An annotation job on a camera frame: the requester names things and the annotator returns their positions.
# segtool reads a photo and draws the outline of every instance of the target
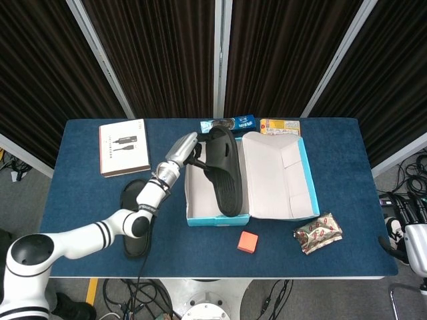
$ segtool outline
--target yellow package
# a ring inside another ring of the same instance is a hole
[[[300,122],[295,120],[261,119],[260,125],[263,135],[283,135],[284,133],[301,135]]]

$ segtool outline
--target yellow tape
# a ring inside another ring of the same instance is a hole
[[[96,287],[98,286],[98,278],[91,278],[87,287],[86,302],[93,305],[96,296]]]

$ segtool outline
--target candy wrapper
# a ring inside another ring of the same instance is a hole
[[[255,129],[255,118],[253,115],[243,115],[241,117],[227,118],[227,119],[214,119],[200,121],[200,129],[202,133],[208,133],[212,127],[216,125],[223,125],[231,131],[246,130],[250,131]]]
[[[294,237],[301,245],[302,252],[311,252],[342,239],[342,230],[331,213],[325,213],[316,220],[294,230]]]

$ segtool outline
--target table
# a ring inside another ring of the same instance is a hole
[[[199,131],[201,119],[146,119],[154,168],[175,141]],[[104,178],[99,173],[98,127],[125,119],[67,122],[52,178],[41,232],[68,231],[109,217],[131,180],[149,171]],[[144,277],[319,278],[396,275],[397,266],[379,246],[387,237],[358,122],[346,118],[300,119],[320,211],[331,211],[344,234],[309,256],[292,231],[306,222],[250,219],[239,227],[188,227],[184,174],[161,206]],[[240,233],[259,235],[254,254],[236,249]],[[60,258],[52,277],[137,277],[143,259],[129,260],[117,237],[108,249],[71,261]]]

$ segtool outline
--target curtain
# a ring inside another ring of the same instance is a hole
[[[68,119],[125,114],[64,1],[0,8],[0,133],[54,167]]]
[[[83,0],[137,117],[211,117],[213,0]]]
[[[310,113],[359,119],[371,166],[427,132],[426,17],[426,1],[379,1]]]
[[[361,2],[234,0],[225,116],[299,117]]]

